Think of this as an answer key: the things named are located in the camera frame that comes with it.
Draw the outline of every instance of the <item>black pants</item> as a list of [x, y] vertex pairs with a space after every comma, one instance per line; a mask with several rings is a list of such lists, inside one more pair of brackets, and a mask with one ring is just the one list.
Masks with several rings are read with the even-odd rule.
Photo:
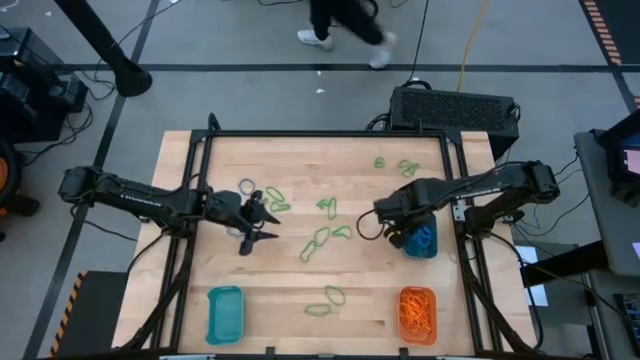
[[318, 39], [324, 40], [329, 36], [333, 17], [367, 44], [380, 45], [384, 40], [382, 31], [360, 1], [310, 0], [311, 23]]

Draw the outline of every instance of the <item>blue container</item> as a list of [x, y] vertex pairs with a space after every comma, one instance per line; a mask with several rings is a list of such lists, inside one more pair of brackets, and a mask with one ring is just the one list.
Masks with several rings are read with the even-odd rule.
[[429, 222], [413, 231], [405, 232], [409, 239], [402, 248], [402, 252], [412, 259], [431, 259], [438, 255], [438, 226], [436, 217], [432, 216]]
[[209, 298], [210, 345], [233, 345], [244, 335], [244, 294], [237, 286], [215, 287]]

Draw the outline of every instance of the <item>orange container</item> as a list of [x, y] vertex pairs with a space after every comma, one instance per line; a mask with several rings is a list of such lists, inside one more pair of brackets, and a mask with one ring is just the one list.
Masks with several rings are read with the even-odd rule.
[[438, 338], [436, 294], [431, 289], [407, 286], [400, 291], [398, 334], [407, 344], [428, 346], [436, 342]]

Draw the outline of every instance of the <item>yellow cable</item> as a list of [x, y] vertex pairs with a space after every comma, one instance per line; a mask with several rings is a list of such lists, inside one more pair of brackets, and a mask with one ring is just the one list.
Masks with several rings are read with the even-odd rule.
[[473, 26], [473, 30], [471, 30], [471, 36], [469, 37], [469, 41], [467, 41], [467, 46], [465, 46], [464, 48], [464, 57], [462, 58], [462, 67], [460, 68], [460, 77], [458, 78], [458, 87], [456, 88], [457, 92], [460, 92], [460, 89], [462, 89], [462, 80], [464, 79], [464, 68], [467, 65], [469, 50], [471, 49], [471, 45], [473, 45], [473, 40], [475, 40], [476, 38], [476, 33], [478, 32], [478, 28], [480, 27], [480, 22], [482, 22], [482, 18], [484, 17], [484, 13], [487, 11], [488, 7], [489, 7], [489, 0], [484, 0], [482, 2], [482, 8], [480, 9], [480, 14], [478, 15], [476, 24]]

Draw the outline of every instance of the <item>teal tray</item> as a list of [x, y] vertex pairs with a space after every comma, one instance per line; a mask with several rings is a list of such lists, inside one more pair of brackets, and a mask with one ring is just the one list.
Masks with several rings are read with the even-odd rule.
[[233, 345], [244, 335], [244, 294], [237, 286], [215, 287], [209, 298], [210, 345]]

